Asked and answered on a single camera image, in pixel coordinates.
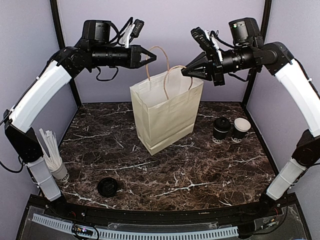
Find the cream paper bag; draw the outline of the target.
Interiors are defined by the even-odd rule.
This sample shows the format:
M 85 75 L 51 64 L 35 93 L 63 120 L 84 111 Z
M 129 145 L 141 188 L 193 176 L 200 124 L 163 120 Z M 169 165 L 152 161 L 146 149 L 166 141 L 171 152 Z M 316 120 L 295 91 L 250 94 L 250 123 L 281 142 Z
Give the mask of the cream paper bag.
M 184 69 L 184 65 L 168 66 L 130 87 L 137 136 L 151 155 L 194 129 L 204 82 L 183 76 Z

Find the black paper coffee cup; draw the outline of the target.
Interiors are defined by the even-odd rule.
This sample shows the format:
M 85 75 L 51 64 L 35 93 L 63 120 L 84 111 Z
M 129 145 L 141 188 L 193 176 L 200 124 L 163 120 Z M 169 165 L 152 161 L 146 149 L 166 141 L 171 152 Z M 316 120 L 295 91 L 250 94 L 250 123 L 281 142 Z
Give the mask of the black paper coffee cup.
M 213 123 L 213 142 L 221 144 L 231 129 L 231 123 L 226 117 L 219 117 Z

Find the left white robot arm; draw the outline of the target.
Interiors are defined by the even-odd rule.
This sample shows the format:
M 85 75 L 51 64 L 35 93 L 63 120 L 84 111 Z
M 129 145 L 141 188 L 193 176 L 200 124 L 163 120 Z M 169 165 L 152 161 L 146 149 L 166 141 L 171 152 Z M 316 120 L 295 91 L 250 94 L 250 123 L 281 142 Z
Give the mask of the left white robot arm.
M 156 59 L 155 54 L 140 45 L 65 47 L 53 54 L 31 87 L 5 112 L 6 137 L 26 164 L 36 185 L 52 202 L 50 208 L 58 217 L 67 218 L 71 208 L 60 199 L 63 194 L 45 163 L 43 150 L 32 128 L 34 120 L 53 96 L 82 70 L 91 72 L 105 66 L 138 69 Z

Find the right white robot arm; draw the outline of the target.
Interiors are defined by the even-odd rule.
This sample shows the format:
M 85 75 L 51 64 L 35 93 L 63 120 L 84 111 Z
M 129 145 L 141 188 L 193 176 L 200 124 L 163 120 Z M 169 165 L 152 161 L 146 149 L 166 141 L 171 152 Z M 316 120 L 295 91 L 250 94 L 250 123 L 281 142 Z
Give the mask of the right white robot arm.
M 181 71 L 183 76 L 212 81 L 215 86 L 222 86 L 225 84 L 225 74 L 265 67 L 289 92 L 308 125 L 290 160 L 255 205 L 255 213 L 266 217 L 274 210 L 274 202 L 320 158 L 319 94 L 300 62 L 281 42 L 260 47 L 244 45 L 226 51 L 210 43 L 202 43 L 200 47 L 203 52 Z

